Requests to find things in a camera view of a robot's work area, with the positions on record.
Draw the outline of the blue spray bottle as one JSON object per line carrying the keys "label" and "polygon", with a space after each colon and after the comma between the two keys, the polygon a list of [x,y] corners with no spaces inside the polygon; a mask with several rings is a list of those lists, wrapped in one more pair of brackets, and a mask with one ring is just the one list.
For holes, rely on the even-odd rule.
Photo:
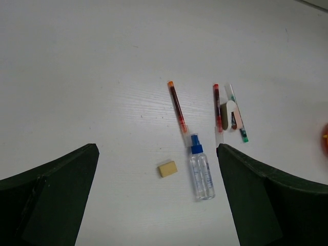
{"label": "blue spray bottle", "polygon": [[198,134],[191,135],[190,164],[193,171],[196,197],[198,200],[210,200],[215,197],[215,190],[208,158],[203,151]]}

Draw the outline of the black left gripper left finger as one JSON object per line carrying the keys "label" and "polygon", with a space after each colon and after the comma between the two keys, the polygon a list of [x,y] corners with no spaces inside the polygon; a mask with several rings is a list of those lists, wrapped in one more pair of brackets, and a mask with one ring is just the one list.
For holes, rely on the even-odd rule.
{"label": "black left gripper left finger", "polygon": [[1,245],[75,245],[97,168],[89,143],[1,180]]}

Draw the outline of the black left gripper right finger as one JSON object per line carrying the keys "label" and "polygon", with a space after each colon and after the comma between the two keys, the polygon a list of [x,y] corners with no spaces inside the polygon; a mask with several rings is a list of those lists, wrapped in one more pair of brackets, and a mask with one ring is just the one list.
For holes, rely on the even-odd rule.
{"label": "black left gripper right finger", "polygon": [[240,245],[327,245],[327,185],[227,144],[216,152]]}

